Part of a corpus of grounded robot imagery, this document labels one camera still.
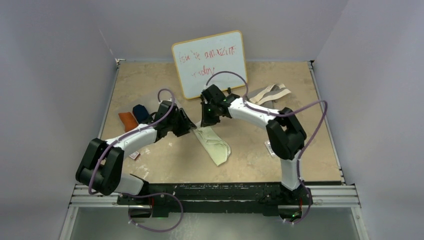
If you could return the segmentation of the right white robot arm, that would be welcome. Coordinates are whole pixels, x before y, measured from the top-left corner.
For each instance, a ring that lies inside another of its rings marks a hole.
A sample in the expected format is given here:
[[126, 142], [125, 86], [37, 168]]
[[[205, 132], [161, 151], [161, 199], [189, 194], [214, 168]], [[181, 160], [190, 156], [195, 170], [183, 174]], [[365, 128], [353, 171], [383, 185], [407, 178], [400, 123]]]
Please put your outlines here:
[[247, 102], [243, 97], [230, 93], [225, 95], [212, 84], [201, 92], [202, 127], [213, 126], [221, 117], [246, 121], [266, 130], [272, 151], [280, 158], [280, 196], [288, 204], [300, 198], [300, 160], [305, 147], [306, 132], [293, 111], [270, 109]]

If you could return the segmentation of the pale yellow underwear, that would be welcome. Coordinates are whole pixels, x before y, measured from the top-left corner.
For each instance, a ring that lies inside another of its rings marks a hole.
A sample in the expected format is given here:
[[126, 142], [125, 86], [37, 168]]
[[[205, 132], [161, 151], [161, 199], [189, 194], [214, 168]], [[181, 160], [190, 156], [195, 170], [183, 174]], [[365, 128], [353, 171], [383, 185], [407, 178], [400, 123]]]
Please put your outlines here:
[[224, 164], [232, 152], [228, 143], [221, 139], [210, 126], [201, 127], [200, 121], [195, 126], [193, 133], [214, 164], [217, 167]]

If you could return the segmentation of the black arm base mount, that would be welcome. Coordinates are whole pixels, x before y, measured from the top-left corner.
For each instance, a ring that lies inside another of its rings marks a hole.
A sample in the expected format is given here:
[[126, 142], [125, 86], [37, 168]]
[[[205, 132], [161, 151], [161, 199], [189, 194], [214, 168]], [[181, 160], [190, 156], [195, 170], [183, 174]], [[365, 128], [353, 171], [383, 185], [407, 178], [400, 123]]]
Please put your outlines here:
[[121, 193], [118, 204], [148, 205], [154, 218], [170, 213], [262, 214], [293, 222], [310, 209], [309, 188], [288, 190], [279, 182], [148, 183], [140, 195]]

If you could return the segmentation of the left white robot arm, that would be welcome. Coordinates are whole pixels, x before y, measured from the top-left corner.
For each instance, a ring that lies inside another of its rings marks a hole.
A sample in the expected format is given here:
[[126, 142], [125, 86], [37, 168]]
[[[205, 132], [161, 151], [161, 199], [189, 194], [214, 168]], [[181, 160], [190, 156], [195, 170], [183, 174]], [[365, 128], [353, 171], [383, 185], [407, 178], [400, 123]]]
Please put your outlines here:
[[139, 149], [154, 144], [169, 132], [176, 137], [188, 134], [196, 125], [183, 108], [164, 100], [159, 104], [151, 124], [140, 124], [133, 130], [108, 140], [92, 139], [82, 157], [75, 179], [91, 190], [91, 194], [128, 194], [138, 205], [146, 203], [148, 182], [132, 174], [123, 173], [124, 159]]

